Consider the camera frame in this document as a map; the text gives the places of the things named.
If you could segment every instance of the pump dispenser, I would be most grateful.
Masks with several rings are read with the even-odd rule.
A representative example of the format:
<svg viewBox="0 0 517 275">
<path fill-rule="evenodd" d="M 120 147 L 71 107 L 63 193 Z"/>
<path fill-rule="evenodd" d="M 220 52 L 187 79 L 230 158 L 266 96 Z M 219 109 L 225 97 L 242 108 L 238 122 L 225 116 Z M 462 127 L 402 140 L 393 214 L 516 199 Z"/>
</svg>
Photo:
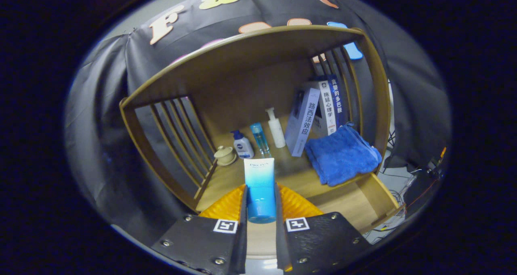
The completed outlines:
<svg viewBox="0 0 517 275">
<path fill-rule="evenodd" d="M 250 141 L 244 137 L 244 135 L 239 131 L 231 131 L 233 133 L 233 146 L 235 147 L 235 151 L 237 155 L 241 159 L 251 159 L 255 156 L 253 152 L 253 148 L 251 148 Z"/>
<path fill-rule="evenodd" d="M 282 131 L 282 125 L 280 124 L 280 120 L 275 118 L 275 110 L 274 107 L 266 109 L 266 112 L 269 115 L 269 128 L 271 129 L 271 134 L 273 135 L 273 141 L 275 141 L 275 147 L 282 148 L 286 146 L 286 140 L 284 139 L 284 132 Z"/>
</svg>

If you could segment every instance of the book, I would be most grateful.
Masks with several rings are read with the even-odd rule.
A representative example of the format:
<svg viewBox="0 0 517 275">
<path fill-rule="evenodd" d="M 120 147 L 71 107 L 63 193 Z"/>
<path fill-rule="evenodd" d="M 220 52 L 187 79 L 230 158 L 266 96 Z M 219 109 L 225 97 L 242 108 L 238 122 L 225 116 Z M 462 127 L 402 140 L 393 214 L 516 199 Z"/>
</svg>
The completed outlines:
<svg viewBox="0 0 517 275">
<path fill-rule="evenodd" d="M 286 144 L 293 157 L 301 157 L 320 96 L 319 89 L 304 85 L 296 90 L 286 128 Z"/>
<path fill-rule="evenodd" d="M 318 137 L 331 135 L 347 123 L 341 99 L 342 87 L 334 74 L 318 76 L 308 84 L 321 93 L 312 128 Z"/>
</svg>

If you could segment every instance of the screw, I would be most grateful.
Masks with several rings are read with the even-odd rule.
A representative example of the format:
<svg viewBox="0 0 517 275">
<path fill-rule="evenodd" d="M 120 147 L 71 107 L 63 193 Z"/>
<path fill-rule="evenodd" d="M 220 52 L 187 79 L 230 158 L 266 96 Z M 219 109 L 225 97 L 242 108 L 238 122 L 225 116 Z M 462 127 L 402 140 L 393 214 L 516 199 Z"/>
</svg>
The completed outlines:
<svg viewBox="0 0 517 275">
<path fill-rule="evenodd" d="M 218 265 L 222 265 L 222 264 L 225 264 L 226 261 L 223 258 L 217 258 L 217 259 L 214 260 L 214 263 L 216 263 Z"/>
</svg>

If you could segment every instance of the blue towel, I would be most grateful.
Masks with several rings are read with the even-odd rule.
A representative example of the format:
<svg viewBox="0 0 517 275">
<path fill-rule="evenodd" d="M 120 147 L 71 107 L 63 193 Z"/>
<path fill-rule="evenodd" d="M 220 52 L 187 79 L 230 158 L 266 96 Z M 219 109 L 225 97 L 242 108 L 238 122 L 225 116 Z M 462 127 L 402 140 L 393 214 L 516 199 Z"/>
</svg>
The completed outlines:
<svg viewBox="0 0 517 275">
<path fill-rule="evenodd" d="M 332 135 L 311 139 L 305 144 L 322 185 L 336 186 L 358 173 L 373 171 L 381 163 L 379 151 L 370 147 L 352 125 L 349 122 Z"/>
</svg>

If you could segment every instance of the blue letter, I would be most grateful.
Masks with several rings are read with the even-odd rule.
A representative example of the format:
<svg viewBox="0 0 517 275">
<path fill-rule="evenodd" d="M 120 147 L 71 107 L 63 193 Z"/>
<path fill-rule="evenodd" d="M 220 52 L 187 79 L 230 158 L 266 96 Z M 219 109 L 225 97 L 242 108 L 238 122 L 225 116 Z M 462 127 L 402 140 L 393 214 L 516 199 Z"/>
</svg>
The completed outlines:
<svg viewBox="0 0 517 275">
<path fill-rule="evenodd" d="M 327 25 L 331 27 L 338 27 L 338 28 L 345 28 L 348 27 L 344 25 L 343 23 L 336 23 L 335 21 L 329 21 Z M 359 51 L 359 49 L 356 47 L 355 43 L 349 43 L 347 45 L 344 45 L 345 49 L 347 50 L 347 53 L 349 53 L 349 56 L 352 60 L 357 60 L 362 58 L 362 53 Z"/>
</svg>

